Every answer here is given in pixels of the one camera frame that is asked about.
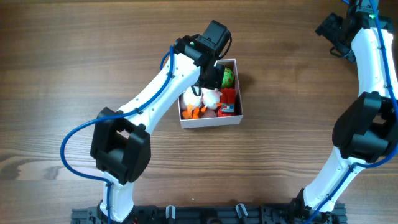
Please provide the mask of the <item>pink cardboard box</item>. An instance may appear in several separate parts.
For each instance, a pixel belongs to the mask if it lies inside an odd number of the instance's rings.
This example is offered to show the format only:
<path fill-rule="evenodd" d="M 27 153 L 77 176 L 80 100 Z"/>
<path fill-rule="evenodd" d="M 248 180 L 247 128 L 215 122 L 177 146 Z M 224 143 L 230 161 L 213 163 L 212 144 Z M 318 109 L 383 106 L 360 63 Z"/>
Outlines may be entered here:
<path fill-rule="evenodd" d="M 231 116 L 223 116 L 223 117 L 214 117 L 214 118 L 199 118 L 199 119 L 184 119 L 182 115 L 182 104 L 178 104 L 178 108 L 180 109 L 180 124 L 183 129 L 187 128 L 202 128 L 209 126 L 223 126 L 223 125 L 232 125 L 239 124 L 243 118 L 243 106 L 241 101 L 241 92 L 239 86 L 239 76 L 238 76 L 238 68 L 236 59 L 225 59 L 220 60 L 220 64 L 225 65 L 228 68 L 231 68 L 235 74 L 234 87 L 235 87 L 235 105 L 234 105 L 234 113 L 235 115 Z"/>

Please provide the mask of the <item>pink white duck figurine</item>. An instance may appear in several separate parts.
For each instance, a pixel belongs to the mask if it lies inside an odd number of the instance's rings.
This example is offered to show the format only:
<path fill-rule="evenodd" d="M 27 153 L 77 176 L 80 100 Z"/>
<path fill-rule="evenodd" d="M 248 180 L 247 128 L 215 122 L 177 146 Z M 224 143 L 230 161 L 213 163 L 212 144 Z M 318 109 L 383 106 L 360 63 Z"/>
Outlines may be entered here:
<path fill-rule="evenodd" d="M 221 103 L 220 103 L 220 98 L 222 96 L 222 92 L 220 92 L 218 89 L 215 90 L 210 90 L 210 89 L 202 89 L 202 103 L 203 107 L 200 110 L 202 113 L 204 113 L 206 110 L 215 110 L 217 109 Z"/>

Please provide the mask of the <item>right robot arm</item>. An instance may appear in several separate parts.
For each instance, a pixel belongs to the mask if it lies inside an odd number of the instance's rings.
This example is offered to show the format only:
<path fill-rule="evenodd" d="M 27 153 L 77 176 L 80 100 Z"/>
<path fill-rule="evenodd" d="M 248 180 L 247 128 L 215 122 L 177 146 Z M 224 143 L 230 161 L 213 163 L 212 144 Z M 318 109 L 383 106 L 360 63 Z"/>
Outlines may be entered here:
<path fill-rule="evenodd" d="M 378 1 L 347 1 L 346 17 L 330 14 L 316 29 L 332 44 L 330 53 L 354 62 L 358 98 L 333 128 L 333 150 L 314 181 L 290 203 L 290 223 L 338 223 L 335 203 L 364 169 L 397 154 L 397 77 L 392 56 L 392 20 Z"/>

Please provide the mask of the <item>white yellow plush duck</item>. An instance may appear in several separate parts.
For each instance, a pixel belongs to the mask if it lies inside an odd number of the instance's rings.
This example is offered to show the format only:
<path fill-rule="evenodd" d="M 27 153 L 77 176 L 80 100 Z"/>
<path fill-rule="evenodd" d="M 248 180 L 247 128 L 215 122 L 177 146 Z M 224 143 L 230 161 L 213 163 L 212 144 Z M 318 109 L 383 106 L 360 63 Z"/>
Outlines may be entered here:
<path fill-rule="evenodd" d="M 183 119 L 198 119 L 202 107 L 201 88 L 191 86 L 180 96 L 180 109 Z"/>

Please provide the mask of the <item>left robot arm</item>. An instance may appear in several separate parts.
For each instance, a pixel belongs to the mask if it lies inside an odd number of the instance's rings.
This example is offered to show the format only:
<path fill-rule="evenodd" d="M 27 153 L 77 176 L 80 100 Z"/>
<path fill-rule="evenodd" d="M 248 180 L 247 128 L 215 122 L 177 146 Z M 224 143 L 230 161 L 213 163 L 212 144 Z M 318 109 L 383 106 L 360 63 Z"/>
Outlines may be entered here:
<path fill-rule="evenodd" d="M 186 35 L 170 47 L 158 75 L 117 111 L 97 115 L 90 155 L 105 179 L 98 205 L 103 223 L 132 220 L 135 181 L 151 158 L 150 136 L 175 100 L 187 89 L 218 89 L 224 66 L 217 64 L 232 42 L 226 26 L 212 20 L 203 34 Z"/>

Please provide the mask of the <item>green patterned ball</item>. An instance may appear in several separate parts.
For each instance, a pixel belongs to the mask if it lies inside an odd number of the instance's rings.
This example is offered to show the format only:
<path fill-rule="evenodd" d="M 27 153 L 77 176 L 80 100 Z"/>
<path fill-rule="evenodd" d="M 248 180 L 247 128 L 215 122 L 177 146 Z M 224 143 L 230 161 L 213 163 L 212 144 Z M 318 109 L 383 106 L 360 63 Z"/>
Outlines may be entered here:
<path fill-rule="evenodd" d="M 222 82 L 221 87 L 222 88 L 233 88 L 234 80 L 235 80 L 234 72 L 230 68 L 226 67 L 224 70 L 223 82 Z"/>

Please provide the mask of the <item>red toy fire truck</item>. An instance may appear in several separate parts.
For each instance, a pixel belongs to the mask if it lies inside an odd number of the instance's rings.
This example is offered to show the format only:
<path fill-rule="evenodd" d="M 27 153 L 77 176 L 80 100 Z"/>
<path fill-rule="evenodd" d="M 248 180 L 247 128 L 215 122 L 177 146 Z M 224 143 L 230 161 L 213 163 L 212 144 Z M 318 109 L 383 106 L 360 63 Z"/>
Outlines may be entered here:
<path fill-rule="evenodd" d="M 236 90 L 234 88 L 222 88 L 220 96 L 220 106 L 217 116 L 227 117 L 236 115 Z"/>

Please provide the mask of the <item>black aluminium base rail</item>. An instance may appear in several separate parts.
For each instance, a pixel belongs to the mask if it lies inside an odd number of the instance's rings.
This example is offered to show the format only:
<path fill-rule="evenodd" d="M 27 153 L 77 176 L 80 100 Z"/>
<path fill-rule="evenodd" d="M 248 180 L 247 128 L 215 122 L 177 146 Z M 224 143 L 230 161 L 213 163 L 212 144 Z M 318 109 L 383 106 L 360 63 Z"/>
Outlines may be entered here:
<path fill-rule="evenodd" d="M 134 206 L 132 213 L 125 221 L 112 223 L 303 223 L 306 219 L 294 218 L 289 222 L 287 204 L 269 204 L 258 207 L 245 206 L 243 214 L 235 207 L 156 207 Z M 311 223 L 348 223 L 345 204 L 335 205 L 332 213 L 325 215 L 322 221 L 321 213 Z M 72 224 L 107 223 L 106 215 L 99 207 L 73 209 Z"/>

